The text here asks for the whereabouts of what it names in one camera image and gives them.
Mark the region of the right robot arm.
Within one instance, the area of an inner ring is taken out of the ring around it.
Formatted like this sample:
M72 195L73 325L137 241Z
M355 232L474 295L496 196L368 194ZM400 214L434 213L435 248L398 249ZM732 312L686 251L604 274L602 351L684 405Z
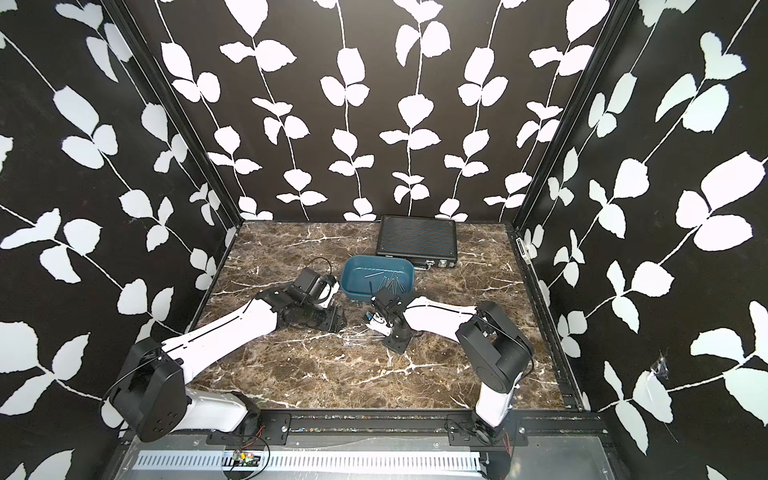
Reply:
M440 303L414 292L397 295L382 288L371 296L368 327L384 335L383 344L404 354L418 333L432 333L459 344L481 381L470 431L480 441L494 440L514 397L514 389L534 366L528 338L493 301L474 306Z

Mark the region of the black front mounting rail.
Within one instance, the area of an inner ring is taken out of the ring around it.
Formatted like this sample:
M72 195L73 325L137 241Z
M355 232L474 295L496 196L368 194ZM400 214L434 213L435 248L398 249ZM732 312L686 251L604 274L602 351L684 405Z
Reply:
M483 427L468 409L433 410L320 410L266 409L250 415L232 433L213 429L179 429L173 436L201 435L213 445L286 446L303 437L432 437L446 439L451 446L500 449L526 446L541 436L596 436L606 438L607 427L594 413L571 410L509 411L498 427Z

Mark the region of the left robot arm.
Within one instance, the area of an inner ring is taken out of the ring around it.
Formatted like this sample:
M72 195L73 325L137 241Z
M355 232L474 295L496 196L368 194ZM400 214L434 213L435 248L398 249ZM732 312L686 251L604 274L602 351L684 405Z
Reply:
M178 430L233 432L258 408L243 394L210 393L188 385L206 368L247 343L288 326L336 333L345 325L334 303L337 285L317 302L287 291L262 291L233 312L187 334L135 343L103 402L113 407L143 442Z

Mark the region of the teal plastic storage box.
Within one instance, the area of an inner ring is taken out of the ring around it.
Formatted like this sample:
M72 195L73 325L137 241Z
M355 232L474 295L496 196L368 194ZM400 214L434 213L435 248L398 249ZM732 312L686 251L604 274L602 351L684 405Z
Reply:
M413 265L405 259L356 255L346 260L340 280L341 291L349 300L369 302L381 289L394 294L411 292Z

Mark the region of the white perforated strip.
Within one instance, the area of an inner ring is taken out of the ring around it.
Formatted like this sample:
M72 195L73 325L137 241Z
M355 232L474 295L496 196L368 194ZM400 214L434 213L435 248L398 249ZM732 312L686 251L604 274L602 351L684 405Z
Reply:
M144 450L133 471L328 472L475 474L483 470L477 452Z

